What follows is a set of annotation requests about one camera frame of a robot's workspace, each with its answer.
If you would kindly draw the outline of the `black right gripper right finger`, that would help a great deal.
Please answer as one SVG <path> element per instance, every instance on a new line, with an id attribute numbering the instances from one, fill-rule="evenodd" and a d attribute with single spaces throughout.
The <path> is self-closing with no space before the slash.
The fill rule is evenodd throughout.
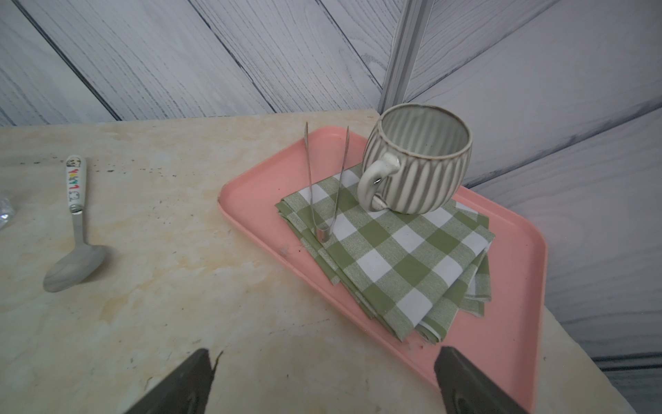
<path id="1" fill-rule="evenodd" d="M 434 373 L 447 413 L 527 413 L 454 347 L 441 347 Z"/>

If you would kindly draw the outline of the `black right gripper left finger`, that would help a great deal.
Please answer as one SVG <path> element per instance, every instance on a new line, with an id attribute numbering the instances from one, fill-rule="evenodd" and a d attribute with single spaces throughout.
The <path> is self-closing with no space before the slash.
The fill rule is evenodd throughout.
<path id="1" fill-rule="evenodd" d="M 200 348 L 127 413 L 205 413 L 214 376 L 210 352 Z"/>

